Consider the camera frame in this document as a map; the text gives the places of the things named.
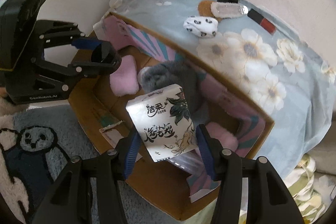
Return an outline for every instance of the white flower print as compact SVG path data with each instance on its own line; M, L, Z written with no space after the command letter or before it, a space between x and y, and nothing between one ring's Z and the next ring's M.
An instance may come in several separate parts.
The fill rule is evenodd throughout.
M254 30L244 29L241 34L226 32L223 38L228 46L225 62L241 74L246 74L249 79L259 78L258 75L264 77L269 72L268 66L278 63L271 46L264 43Z
M246 94L249 94L253 86L256 85L260 79L266 77L266 75L269 73L269 68L267 67L264 69L264 67L262 67L262 69L252 71L249 71L247 68L247 71L249 73L246 73L245 68L242 70L232 68L223 74L242 91L244 91Z
M224 68L225 51L227 45L223 43L223 35L218 32L214 38L201 38L196 48L197 54L206 64L221 72Z
M303 62L303 53L299 50L298 46L287 38L278 39L277 45L277 54L282 59L283 65L288 72L295 73L295 70L297 70L304 73L305 63Z
M278 63L276 54L272 47L263 42L263 38L254 30L244 29L241 35L234 32L224 34L225 43L230 50L235 51L235 58L242 63L265 62L270 66Z
M325 61L323 61L321 66L321 72L328 77L330 84L335 83L336 70L332 67L329 67Z
M271 72L253 85L250 91L251 98L269 115L284 107L286 95L285 86Z

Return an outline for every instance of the blue gripper pad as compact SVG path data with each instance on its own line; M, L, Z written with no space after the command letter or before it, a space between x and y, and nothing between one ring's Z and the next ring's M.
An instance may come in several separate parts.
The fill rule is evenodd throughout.
M204 134L207 134L209 136L209 133L207 129L205 128L205 126L203 124L198 125L196 127L196 138L198 142L198 148L201 153L201 157L202 157L202 160L205 166L205 170L207 171L207 174L211 177L211 179L214 180L216 177L215 159L212 156L209 144Z
M141 145L141 137L139 133L135 131L131 131L130 134L132 134L131 137L131 143L129 146L129 150L127 151L125 155L125 161L124 161L124 173L123 176L125 179L127 179L130 174L132 174L135 160L137 159L138 151Z

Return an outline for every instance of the lip gloss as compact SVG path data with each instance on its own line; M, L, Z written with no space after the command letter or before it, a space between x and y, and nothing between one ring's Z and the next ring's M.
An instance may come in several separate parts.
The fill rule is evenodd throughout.
M251 9L247 16L258 23L261 27L263 27L266 31L268 31L271 35L275 33L277 28L269 22L266 18L264 18L261 14L259 14L256 10Z

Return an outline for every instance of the cartoon character rug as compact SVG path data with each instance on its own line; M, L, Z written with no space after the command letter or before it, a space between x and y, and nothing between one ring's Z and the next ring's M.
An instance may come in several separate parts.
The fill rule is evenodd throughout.
M0 98L0 112L3 104L6 102ZM14 112L12 108L5 111ZM18 220L31 223L47 190L75 155L89 159L99 154L70 106L30 109L0 117L0 193ZM92 223L99 224L96 185L93 181L91 184ZM119 182L119 189L129 223L178 223L125 182Z

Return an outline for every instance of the metal screw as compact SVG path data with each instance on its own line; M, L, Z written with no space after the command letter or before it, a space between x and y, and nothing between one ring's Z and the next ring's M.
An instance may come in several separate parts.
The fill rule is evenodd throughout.
M225 156L230 156L232 154L230 149L223 149L222 150L222 154Z
M116 153L117 153L117 150L113 148L107 151L107 155L109 156L114 156Z
M80 161L80 157L79 156L73 156L72 158L71 158L71 162L73 163L73 164L75 164L76 162L79 162Z
M265 157L260 157L259 158L259 161L262 163L262 164L265 164L267 162L267 159Z
M63 91L67 91L69 89L69 86L68 85L62 85L62 90Z

